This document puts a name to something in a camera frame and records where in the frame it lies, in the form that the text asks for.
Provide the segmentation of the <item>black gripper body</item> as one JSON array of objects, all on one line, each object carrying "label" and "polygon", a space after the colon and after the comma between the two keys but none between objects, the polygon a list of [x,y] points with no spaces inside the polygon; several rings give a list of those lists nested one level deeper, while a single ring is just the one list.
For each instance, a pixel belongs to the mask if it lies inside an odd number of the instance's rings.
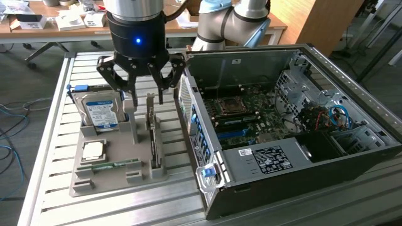
[{"label": "black gripper body", "polygon": [[166,48],[166,14],[146,21],[129,21],[107,12],[107,19],[117,52],[117,64],[127,72],[137,70],[138,76],[149,76],[149,64],[162,74],[170,55]]}]

